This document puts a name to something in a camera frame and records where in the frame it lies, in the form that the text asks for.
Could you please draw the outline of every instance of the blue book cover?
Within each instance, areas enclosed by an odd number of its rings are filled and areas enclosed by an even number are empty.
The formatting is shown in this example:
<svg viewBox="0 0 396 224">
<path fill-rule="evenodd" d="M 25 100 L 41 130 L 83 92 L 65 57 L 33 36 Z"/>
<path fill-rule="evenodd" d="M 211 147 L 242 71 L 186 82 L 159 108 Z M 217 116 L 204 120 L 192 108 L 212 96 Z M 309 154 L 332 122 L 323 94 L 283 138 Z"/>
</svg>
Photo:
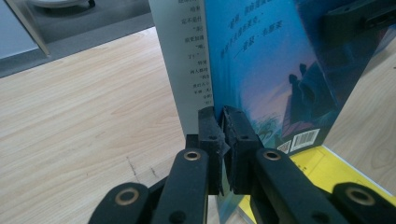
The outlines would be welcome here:
<svg viewBox="0 0 396 224">
<path fill-rule="evenodd" d="M 322 145 L 387 33 L 323 31 L 324 15 L 352 2 L 204 1 L 218 119 L 241 108 L 264 146 L 285 153 Z"/>
</svg>

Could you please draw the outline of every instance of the wooden table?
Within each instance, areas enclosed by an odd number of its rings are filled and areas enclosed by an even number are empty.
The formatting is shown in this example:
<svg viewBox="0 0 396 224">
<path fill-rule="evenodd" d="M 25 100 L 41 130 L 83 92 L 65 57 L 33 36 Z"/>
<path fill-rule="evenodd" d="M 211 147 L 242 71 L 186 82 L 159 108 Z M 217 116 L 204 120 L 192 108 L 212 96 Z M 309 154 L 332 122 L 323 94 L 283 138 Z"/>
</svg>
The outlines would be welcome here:
<svg viewBox="0 0 396 224">
<path fill-rule="evenodd" d="M 393 192 L 395 46 L 326 143 Z M 166 176 L 185 143 L 153 28 L 0 79 L 0 105 L 0 223 L 87 223 L 118 184 Z"/>
</svg>

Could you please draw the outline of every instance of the yellow book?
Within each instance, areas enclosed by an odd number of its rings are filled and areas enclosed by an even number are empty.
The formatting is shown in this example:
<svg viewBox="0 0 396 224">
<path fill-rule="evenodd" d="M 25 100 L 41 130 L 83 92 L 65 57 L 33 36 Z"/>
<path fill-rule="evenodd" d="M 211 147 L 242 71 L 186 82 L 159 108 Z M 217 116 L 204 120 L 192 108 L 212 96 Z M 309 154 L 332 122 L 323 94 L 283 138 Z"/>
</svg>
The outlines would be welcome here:
<svg viewBox="0 0 396 224">
<path fill-rule="evenodd" d="M 396 197 L 378 186 L 374 181 L 349 165 L 326 147 L 313 147 L 290 156 L 294 163 L 317 187 L 332 192 L 339 183 L 354 182 L 368 187 L 396 206 Z M 256 223 L 245 196 L 238 207 L 239 214 L 248 223 Z"/>
</svg>

